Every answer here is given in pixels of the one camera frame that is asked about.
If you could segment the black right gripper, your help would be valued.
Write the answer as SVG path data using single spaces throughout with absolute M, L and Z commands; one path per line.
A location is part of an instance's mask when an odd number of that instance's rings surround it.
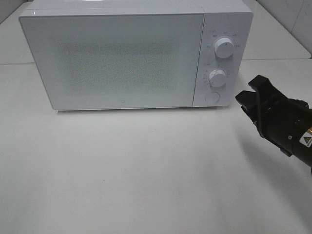
M 312 110 L 308 104 L 287 98 L 262 75 L 248 85 L 255 91 L 243 90 L 235 99 L 261 137 L 311 167 Z

